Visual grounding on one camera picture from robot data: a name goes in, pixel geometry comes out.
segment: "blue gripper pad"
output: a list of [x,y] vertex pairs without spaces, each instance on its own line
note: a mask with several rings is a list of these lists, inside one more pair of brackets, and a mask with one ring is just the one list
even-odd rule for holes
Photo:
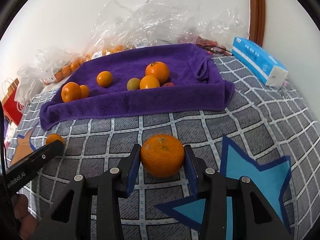
[[130,170],[128,172],[128,180],[127,180],[127,188],[126,188],[126,194],[128,197],[130,197],[130,194],[134,190],[134,185],[136,184],[136,178],[138,175],[139,167],[140,167],[140,149],[136,152],[134,159],[132,160],[132,164],[130,167]]
[[191,159],[194,159],[196,161],[195,155],[193,153],[193,150],[190,145],[185,145],[184,147],[185,152],[185,171],[187,174],[187,178],[189,181],[189,188],[191,193],[194,195],[195,198],[198,197],[198,176],[196,174],[196,170],[194,167],[194,164]]

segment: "red paper bag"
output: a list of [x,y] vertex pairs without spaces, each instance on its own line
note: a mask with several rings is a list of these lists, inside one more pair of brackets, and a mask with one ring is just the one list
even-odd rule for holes
[[16,91],[17,84],[16,82],[13,82],[8,88],[8,93],[5,95],[2,103],[5,115],[18,126],[22,118],[24,106],[19,102],[14,101]]

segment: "plastic bag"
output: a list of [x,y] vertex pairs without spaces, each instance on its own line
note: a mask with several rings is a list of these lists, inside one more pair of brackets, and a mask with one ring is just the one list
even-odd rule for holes
[[198,23],[199,36],[203,39],[214,40],[220,44],[219,47],[231,50],[234,37],[249,37],[249,27],[245,24],[240,12],[240,7],[231,8],[208,23]]
[[35,95],[43,90],[43,87],[43,83],[38,79],[22,77],[18,84],[14,101],[25,106]]
[[109,55],[124,49],[124,38],[130,30],[132,11],[117,0],[104,5],[98,21],[90,33],[90,40],[84,49],[84,61]]
[[148,0],[136,11],[110,0],[91,30],[84,60],[128,49],[192,42],[185,28],[198,10],[198,0]]
[[39,79],[45,85],[60,82],[77,70],[83,62],[78,53],[68,53],[58,48],[39,50],[36,58],[37,63],[23,65],[17,71],[17,75]]
[[235,36],[248,36],[239,8],[208,21],[200,19],[200,11],[200,0],[148,0],[135,11],[110,0],[91,31],[84,59],[147,46],[197,44],[199,37],[217,42],[222,47],[216,51],[223,53]]

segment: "blue tissue box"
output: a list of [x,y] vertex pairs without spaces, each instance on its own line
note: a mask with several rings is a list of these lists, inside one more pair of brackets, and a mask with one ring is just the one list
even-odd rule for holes
[[285,66],[252,41],[235,37],[231,53],[266,86],[281,87],[287,78]]

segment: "screw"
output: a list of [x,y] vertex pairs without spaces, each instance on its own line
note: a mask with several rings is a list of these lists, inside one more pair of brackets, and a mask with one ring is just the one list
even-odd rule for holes
[[214,174],[214,172],[215,172],[215,170],[212,168],[205,169],[205,173],[207,173],[207,174]]
[[119,169],[117,167],[113,167],[110,169],[110,173],[117,174],[119,172]]
[[241,180],[242,180],[244,183],[249,183],[249,182],[250,182],[250,178],[247,177],[247,176],[243,176],[243,177],[241,178]]
[[78,174],[75,176],[75,181],[81,181],[83,179],[83,176],[81,174]]

